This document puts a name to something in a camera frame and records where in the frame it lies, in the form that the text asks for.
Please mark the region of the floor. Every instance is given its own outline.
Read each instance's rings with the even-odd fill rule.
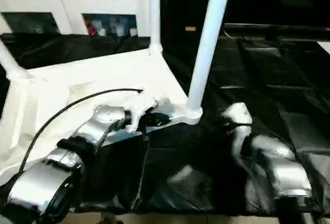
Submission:
[[[61,224],[97,224],[99,213],[69,214]],[[221,215],[126,214],[116,216],[124,224],[278,224],[276,218],[227,217]]]

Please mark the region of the glass cabinet door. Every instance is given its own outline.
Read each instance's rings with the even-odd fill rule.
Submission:
[[[2,12],[1,14],[13,33],[60,33],[50,12]]]
[[[135,15],[121,14],[82,14],[90,36],[137,36]]]

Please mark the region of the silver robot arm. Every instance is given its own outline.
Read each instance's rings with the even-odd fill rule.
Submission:
[[[271,196],[280,223],[313,223],[311,184],[294,152],[277,138],[253,135],[252,117],[244,103],[231,105],[222,116],[235,124],[231,130],[234,159],[257,192]]]
[[[67,214],[81,175],[110,132],[131,123],[130,111],[100,105],[71,137],[15,182],[2,214],[13,223],[57,223]]]

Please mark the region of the black tablecloth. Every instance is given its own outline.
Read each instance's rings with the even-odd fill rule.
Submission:
[[[148,46],[148,39],[2,35],[25,68],[52,65]],[[167,44],[164,57],[186,93],[197,46]],[[330,216],[330,55],[315,42],[218,42],[199,124],[178,124],[101,149],[80,194],[77,212],[274,215],[230,155],[219,114],[246,103],[253,132],[295,148],[314,189],[315,209]],[[8,81],[1,78],[1,104]],[[4,202],[11,182],[1,187]]]

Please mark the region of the white metal pole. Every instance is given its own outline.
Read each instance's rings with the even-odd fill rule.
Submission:
[[[150,50],[162,51],[160,43],[160,0],[150,0],[151,40]]]
[[[8,51],[7,47],[0,39],[0,64],[6,70],[6,76],[8,79],[13,79],[14,77],[29,77],[29,73],[21,68],[18,63],[12,57],[11,53]]]
[[[201,111],[201,103],[216,48],[227,0],[209,0],[200,46],[190,84],[188,112]]]

